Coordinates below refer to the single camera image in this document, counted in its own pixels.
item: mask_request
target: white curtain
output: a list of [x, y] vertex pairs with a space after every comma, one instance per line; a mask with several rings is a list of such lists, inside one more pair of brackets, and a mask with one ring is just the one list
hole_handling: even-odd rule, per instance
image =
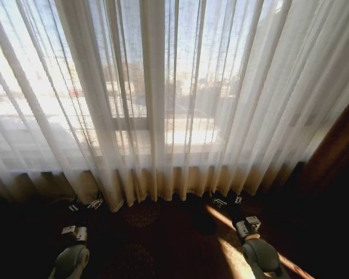
[[349, 1], [0, 0], [0, 195], [284, 183], [349, 103]]

